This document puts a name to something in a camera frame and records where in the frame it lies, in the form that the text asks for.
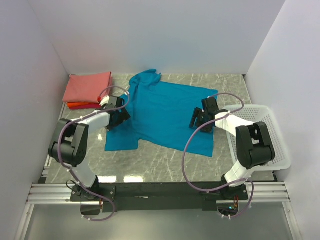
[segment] plastic basket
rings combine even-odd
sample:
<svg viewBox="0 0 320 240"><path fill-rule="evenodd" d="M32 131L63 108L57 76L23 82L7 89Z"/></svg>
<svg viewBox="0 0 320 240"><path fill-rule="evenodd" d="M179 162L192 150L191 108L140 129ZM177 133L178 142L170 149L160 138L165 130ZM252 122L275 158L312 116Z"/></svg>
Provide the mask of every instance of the plastic basket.
<svg viewBox="0 0 320 240"><path fill-rule="evenodd" d="M232 111L240 108L241 105L230 105L225 106L224 109ZM283 137L281 135L278 123L273 112L267 106L263 105L245 105L241 111L235 112L235 116L242 118L244 120L248 120L251 122L264 122L266 123L271 141L275 151L275 158L273 161L270 161L265 166L260 166L257 168L257 171L277 171L288 169L291 165L291 160L289 158L289 154L284 143ZM231 157L233 163L235 163L237 158L237 144L236 137L226 133L228 138L228 143L231 151Z"/></svg>

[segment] red cloth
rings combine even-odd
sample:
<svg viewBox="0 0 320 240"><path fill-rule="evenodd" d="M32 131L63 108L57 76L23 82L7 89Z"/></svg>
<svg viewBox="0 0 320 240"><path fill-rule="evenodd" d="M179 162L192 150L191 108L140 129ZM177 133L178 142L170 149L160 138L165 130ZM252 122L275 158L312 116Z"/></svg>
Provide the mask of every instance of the red cloth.
<svg viewBox="0 0 320 240"><path fill-rule="evenodd" d="M85 76L70 75L62 101L64 103L90 102L98 104L100 93L109 87L111 82L111 72ZM108 95L109 92L109 90L105 91L101 97Z"/></svg>
<svg viewBox="0 0 320 240"><path fill-rule="evenodd" d="M99 109L99 108L101 108L101 106L98 103L90 103L90 104L86 104L86 105L69 107L69 109L71 109L71 110L77 110L77 109Z"/></svg>

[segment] blue cloth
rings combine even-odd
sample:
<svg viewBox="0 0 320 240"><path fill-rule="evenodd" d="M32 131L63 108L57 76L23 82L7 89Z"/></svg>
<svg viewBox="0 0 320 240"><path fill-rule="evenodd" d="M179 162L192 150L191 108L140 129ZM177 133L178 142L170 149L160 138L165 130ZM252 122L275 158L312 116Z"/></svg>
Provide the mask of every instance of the blue cloth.
<svg viewBox="0 0 320 240"><path fill-rule="evenodd" d="M183 151L195 131L189 124L195 107L201 100L218 93L203 87L160 81L155 69L131 78L130 102L126 107L131 118L107 133L106 151L135 150L138 140ZM128 97L121 96L127 102ZM213 133L198 132L191 141L188 153L212 157Z"/></svg>

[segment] marble table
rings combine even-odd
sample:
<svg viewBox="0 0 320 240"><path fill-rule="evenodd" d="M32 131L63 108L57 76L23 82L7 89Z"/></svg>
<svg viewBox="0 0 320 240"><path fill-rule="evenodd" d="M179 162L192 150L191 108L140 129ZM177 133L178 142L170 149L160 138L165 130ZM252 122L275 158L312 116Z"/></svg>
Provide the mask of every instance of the marble table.
<svg viewBox="0 0 320 240"><path fill-rule="evenodd" d="M112 74L114 85L129 88L134 74ZM245 104L251 104L246 83L240 74L163 74L162 81L217 89L239 96ZM115 96L122 95L115 90ZM220 108L238 104L232 96L218 97ZM64 107L62 117L76 119L92 109L69 110ZM86 158L92 171L101 182L183 182L181 170L182 152L151 142L139 140L137 150L105 151L106 130L99 129L88 138ZM233 166L227 135L224 130L214 130L213 157L188 153L185 158L186 174L191 181L220 181L221 176ZM62 184L71 179L70 174L54 159L47 175L47 184ZM274 181L271 171L259 171L252 175L254 181Z"/></svg>

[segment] white wall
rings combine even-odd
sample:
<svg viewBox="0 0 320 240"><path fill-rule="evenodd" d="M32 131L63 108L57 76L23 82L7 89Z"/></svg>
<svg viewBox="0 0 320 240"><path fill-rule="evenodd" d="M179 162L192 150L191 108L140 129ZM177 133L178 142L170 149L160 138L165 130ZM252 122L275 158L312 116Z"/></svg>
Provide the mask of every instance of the white wall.
<svg viewBox="0 0 320 240"><path fill-rule="evenodd" d="M246 74L285 0L29 0L71 74Z"/></svg>
<svg viewBox="0 0 320 240"><path fill-rule="evenodd" d="M68 75L26 0L0 1L0 239L41 176Z"/></svg>
<svg viewBox="0 0 320 240"><path fill-rule="evenodd" d="M306 240L320 237L320 1L286 0L246 76L255 104L270 106L289 148L285 179Z"/></svg>

